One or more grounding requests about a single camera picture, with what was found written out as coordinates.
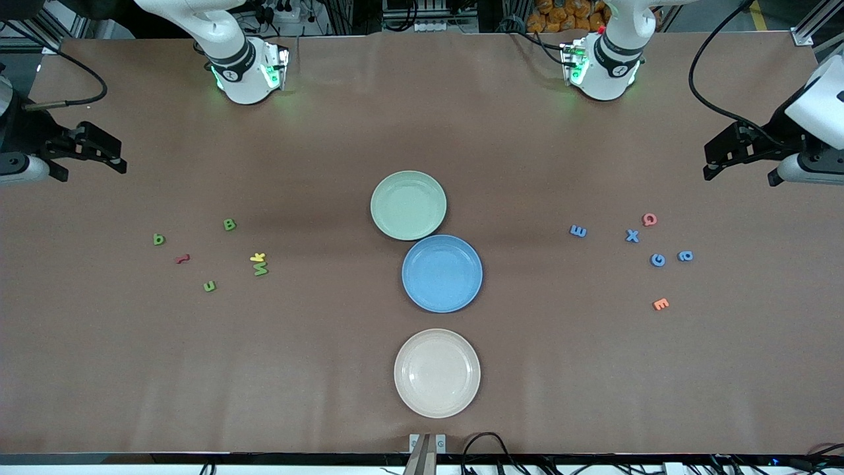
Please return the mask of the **brown table cover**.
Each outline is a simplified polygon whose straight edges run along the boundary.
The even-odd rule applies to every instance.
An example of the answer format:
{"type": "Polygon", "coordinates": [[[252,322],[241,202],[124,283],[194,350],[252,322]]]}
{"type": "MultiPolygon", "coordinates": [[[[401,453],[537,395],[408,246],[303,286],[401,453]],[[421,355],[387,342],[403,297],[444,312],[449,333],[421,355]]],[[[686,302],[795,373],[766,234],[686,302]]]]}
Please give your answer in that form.
{"type": "Polygon", "coordinates": [[[220,93],[190,40],[67,42],[109,92],[55,120],[121,139],[129,170],[67,160],[66,183],[0,187],[0,452],[844,442],[844,187],[770,187],[771,162],[704,180],[729,121],[688,92],[703,39],[654,37],[614,102],[512,36],[284,39],[287,88],[255,106],[220,93]],[[464,309],[413,303],[400,273],[421,239],[371,218],[405,170],[445,189],[431,235],[479,253],[464,309]],[[427,329],[480,360],[451,418],[411,411],[393,381],[427,329]]]}

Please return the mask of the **aluminium frame rail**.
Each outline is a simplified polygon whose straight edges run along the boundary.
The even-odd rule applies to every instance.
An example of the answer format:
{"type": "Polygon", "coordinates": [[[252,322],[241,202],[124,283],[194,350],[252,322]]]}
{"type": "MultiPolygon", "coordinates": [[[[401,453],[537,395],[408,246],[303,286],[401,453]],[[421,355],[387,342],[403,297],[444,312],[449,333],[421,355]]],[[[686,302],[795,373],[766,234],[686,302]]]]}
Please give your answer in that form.
{"type": "Polygon", "coordinates": [[[45,45],[58,48],[66,29],[45,10],[32,18],[0,19],[0,53],[42,52],[45,45]]]}
{"type": "Polygon", "coordinates": [[[819,0],[813,9],[790,29],[796,46],[813,46],[813,35],[844,9],[844,0],[819,0]]]}

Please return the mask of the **metal equipment rack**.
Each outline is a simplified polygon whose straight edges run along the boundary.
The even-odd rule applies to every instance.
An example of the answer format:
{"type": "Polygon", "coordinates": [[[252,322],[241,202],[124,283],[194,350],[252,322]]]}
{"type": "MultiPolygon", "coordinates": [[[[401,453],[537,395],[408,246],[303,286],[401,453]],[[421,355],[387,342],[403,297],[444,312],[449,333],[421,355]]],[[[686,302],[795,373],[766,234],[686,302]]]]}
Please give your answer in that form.
{"type": "Polygon", "coordinates": [[[388,30],[414,32],[414,22],[422,19],[446,19],[447,31],[479,33],[477,0],[382,0],[382,24],[388,30]]]}

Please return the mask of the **green plate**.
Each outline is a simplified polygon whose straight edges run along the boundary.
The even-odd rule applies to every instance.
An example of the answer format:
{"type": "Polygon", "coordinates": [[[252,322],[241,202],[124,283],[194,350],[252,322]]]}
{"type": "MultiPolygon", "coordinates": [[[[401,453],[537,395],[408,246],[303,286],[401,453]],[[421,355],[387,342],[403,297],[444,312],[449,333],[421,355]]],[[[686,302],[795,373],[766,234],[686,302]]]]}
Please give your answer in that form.
{"type": "Polygon", "coordinates": [[[405,170],[383,178],[370,200],[376,227],[400,241],[417,241],[433,234],[445,220],[445,189],[424,172],[405,170]]]}

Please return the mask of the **bag of orange items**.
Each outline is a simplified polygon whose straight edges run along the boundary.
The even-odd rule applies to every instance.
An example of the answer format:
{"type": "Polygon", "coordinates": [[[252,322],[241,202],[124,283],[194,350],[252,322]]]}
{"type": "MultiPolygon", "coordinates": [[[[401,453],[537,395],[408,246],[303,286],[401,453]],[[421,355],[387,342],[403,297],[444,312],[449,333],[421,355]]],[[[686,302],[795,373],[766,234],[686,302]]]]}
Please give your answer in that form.
{"type": "Polygon", "coordinates": [[[600,32],[611,16],[612,10],[603,0],[533,0],[525,26],[528,33],[600,32]]]}

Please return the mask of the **blue plate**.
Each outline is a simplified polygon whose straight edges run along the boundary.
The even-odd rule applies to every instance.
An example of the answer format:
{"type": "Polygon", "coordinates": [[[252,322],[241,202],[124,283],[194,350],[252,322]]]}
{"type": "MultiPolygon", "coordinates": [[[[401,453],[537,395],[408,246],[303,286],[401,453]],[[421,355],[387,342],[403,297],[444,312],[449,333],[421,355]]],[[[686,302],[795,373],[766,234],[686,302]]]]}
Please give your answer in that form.
{"type": "Polygon", "coordinates": [[[453,313],[480,293],[483,263],[467,241],[437,234],[410,247],[400,276],[413,303],[432,313],[453,313]]]}

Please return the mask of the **beige plate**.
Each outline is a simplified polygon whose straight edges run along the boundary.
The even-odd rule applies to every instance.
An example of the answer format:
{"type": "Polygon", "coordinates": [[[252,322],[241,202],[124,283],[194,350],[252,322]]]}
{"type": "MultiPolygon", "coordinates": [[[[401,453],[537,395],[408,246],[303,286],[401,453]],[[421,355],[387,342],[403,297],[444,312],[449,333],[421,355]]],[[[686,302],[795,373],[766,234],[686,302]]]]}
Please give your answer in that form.
{"type": "Polygon", "coordinates": [[[425,418],[451,418],[475,400],[481,364],[473,346],[460,334],[427,329],[413,334],[399,349],[393,381],[411,411],[425,418]]]}

